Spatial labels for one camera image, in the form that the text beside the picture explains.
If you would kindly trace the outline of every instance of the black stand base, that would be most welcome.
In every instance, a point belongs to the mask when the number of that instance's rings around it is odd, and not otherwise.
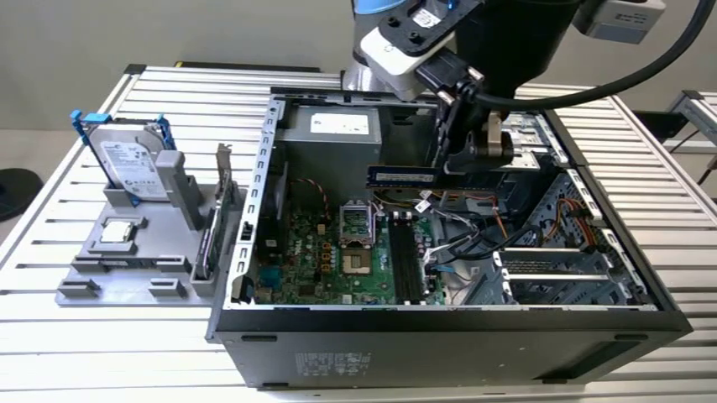
[[[0,222],[24,213],[42,188],[42,180],[30,170],[0,170]]]

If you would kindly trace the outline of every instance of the green circuit board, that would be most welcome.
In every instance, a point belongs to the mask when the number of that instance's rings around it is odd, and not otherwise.
[[[375,219],[375,242],[371,249],[359,253],[369,256],[369,272],[345,274],[341,269],[344,255],[353,254],[341,249],[337,242],[337,224],[324,223],[313,212],[293,211],[289,214],[287,249],[281,257],[280,284],[271,292],[271,303],[276,305],[392,305],[394,272],[388,247],[386,217]],[[320,234],[317,226],[324,225]],[[431,238],[430,223],[419,219],[414,224],[416,248],[419,240]],[[265,295],[267,289],[259,288]],[[426,298],[427,304],[443,304],[438,291]]]

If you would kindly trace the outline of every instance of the aluminum slotted table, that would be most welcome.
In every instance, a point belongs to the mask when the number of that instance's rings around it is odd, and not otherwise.
[[[213,183],[217,142],[249,181],[271,86],[337,88],[333,74],[148,67],[125,74],[100,112],[164,113],[185,169]],[[523,98],[578,86],[524,86]],[[1,401],[717,401],[717,207],[618,98],[556,111],[694,333],[586,386],[257,392],[220,345],[209,308],[73,307],[54,288],[104,203],[104,176],[80,142],[0,247]]]

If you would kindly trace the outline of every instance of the hard drive label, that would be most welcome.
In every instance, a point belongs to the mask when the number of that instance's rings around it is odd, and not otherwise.
[[[165,197],[149,151],[137,143],[102,141],[101,149],[120,182],[117,185],[140,198]]]

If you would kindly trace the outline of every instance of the white wall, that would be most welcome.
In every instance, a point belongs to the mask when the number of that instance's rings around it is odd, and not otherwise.
[[[599,84],[651,61],[697,0],[666,2],[638,47],[571,30],[538,81]],[[717,90],[715,21],[670,70],[625,95],[633,107],[663,108],[683,88]],[[348,0],[0,0],[0,128],[68,128],[68,112],[98,106],[128,63],[233,61],[339,71],[349,53]]]

